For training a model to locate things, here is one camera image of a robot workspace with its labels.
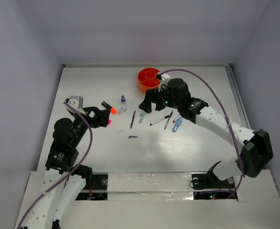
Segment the black-capped white marker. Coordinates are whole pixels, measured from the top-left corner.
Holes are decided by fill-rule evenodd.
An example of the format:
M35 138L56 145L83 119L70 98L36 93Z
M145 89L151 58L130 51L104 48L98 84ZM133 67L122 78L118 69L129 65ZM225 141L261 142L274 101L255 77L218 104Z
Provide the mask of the black-capped white marker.
M150 123L149 125L150 125L150 126L156 125L156 124L158 124L158 123L160 123L160 122L162 122L162 121L168 119L169 117L170 117L170 115L166 115L166 116L162 117L161 119L158 119L158 120L156 120L155 122Z

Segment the blue ballpoint pen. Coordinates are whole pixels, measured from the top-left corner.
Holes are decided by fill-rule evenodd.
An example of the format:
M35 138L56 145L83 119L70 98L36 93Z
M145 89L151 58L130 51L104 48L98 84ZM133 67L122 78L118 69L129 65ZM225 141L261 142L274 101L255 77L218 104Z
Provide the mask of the blue ballpoint pen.
M168 124L169 124L170 118L171 118L172 115L173 115L173 112L174 112L174 110L172 110L172 111L170 112L170 114L169 114L169 116L168 116L168 118L167 118L166 124L165 124L165 126L164 126L164 130L166 130L166 128L167 128L167 126L168 126Z

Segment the blue translucent utility knife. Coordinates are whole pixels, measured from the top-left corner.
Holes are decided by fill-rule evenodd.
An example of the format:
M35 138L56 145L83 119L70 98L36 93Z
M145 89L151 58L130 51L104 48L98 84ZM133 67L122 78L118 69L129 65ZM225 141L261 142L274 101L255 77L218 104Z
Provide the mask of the blue translucent utility knife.
M175 133L179 129L180 125L182 124L182 121L183 121L183 119L181 119L181 118L179 118L175 121L174 127L172 129L173 133Z

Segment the orange highlighter black body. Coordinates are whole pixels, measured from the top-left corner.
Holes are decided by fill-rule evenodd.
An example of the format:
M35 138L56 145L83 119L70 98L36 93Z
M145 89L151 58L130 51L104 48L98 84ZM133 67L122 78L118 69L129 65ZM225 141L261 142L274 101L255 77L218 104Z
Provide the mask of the orange highlighter black body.
M102 102L101 105L106 108L106 109L110 109L112 114L116 114L117 110L114 109L112 106L110 106L108 103L106 102Z

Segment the small clear blue-capped bottle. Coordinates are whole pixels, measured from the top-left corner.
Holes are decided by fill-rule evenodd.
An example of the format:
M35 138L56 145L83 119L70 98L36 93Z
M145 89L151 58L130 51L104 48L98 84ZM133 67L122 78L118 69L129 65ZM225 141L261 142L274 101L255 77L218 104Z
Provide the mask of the small clear blue-capped bottle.
M121 111L125 112L127 110L127 105L126 105L126 98L124 95L121 96Z

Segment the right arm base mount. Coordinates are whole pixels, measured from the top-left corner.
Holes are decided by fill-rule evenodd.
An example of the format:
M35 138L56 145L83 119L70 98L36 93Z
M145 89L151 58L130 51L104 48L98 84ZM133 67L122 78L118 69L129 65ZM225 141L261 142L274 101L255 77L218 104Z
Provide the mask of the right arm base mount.
M195 200L237 199L233 194L236 185L233 177L219 180L208 173L195 173L189 182Z

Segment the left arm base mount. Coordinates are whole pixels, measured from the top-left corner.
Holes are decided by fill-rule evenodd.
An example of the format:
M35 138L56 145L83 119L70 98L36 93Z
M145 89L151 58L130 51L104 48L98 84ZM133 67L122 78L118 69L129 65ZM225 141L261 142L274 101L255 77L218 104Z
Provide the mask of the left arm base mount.
M76 200L107 200L108 173L93 174L92 181L76 197Z

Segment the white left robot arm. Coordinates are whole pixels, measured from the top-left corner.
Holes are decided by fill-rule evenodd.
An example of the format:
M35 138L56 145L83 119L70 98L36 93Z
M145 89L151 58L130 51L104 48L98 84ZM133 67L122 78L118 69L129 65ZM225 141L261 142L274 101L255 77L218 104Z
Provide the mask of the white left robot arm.
M108 126L111 111L70 105L66 105L66 109L74 119L61 118L54 124L41 193L22 216L17 225L19 229L61 228L81 190L94 185L92 168L82 164L89 151L76 162L77 146L86 132L91 134L94 128Z

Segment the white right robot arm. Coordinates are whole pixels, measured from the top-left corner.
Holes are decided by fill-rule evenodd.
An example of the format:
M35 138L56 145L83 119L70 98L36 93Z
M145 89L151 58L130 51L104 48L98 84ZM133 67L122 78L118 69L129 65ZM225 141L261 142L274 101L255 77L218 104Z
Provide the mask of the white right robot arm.
M182 79L168 80L165 85L149 89L139 108L146 113L166 107L176 109L182 118L218 135L231 144L238 155L227 162L217 162L207 174L207 183L218 187L229 177L245 175L255 178L273 158L269 133L242 127L215 111L208 103L192 97Z

